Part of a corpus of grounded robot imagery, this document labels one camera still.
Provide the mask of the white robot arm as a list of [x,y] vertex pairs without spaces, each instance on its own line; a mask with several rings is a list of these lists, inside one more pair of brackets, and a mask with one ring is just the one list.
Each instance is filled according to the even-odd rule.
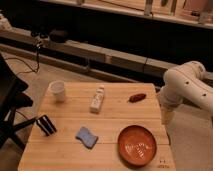
[[213,113],[213,87],[203,82],[206,69],[198,61],[186,62],[168,69],[163,76],[164,86],[157,98],[161,108],[161,122],[167,125],[173,118],[173,110],[187,99]]

